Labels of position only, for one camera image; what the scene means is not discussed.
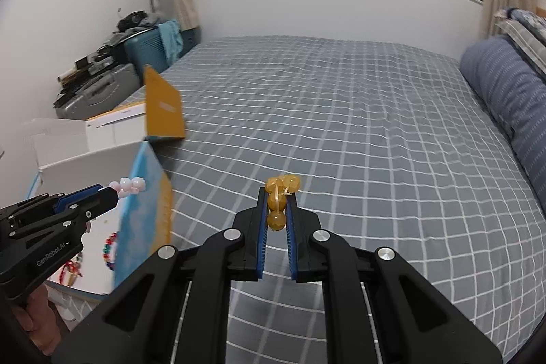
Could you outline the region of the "left hand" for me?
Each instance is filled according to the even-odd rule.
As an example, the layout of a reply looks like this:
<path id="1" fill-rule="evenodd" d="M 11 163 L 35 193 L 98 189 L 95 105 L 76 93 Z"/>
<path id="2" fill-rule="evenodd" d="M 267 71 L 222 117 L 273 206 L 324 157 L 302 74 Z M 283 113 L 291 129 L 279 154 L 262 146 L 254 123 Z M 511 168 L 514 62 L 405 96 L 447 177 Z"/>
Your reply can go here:
<path id="1" fill-rule="evenodd" d="M 43 355 L 51 356 L 61 342 L 56 315 L 49 307 L 45 285 L 37 287 L 28 297 L 26 308 L 14 306 L 12 311 L 19 324 Z"/>

